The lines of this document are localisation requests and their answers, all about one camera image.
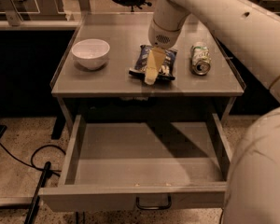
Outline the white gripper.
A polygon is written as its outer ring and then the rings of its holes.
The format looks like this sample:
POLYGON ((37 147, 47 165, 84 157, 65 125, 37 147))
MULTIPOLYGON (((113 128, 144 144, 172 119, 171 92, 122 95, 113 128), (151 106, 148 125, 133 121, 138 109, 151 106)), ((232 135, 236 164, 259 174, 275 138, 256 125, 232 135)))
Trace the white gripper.
POLYGON ((148 40, 153 47, 147 56, 147 68, 145 72, 145 83, 153 85, 165 61, 165 50, 173 47, 180 35, 180 30, 167 31, 162 29, 154 20, 148 29, 148 40))

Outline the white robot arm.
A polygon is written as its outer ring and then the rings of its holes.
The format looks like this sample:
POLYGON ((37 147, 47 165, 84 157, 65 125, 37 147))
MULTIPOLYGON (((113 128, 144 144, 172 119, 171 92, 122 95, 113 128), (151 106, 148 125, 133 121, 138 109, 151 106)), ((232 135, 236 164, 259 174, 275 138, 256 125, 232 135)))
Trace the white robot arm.
MULTIPOLYGON (((158 0, 148 37, 168 49, 193 14, 280 104, 280 17, 248 0, 158 0)), ((223 224, 280 224, 280 106, 235 148, 223 224)))

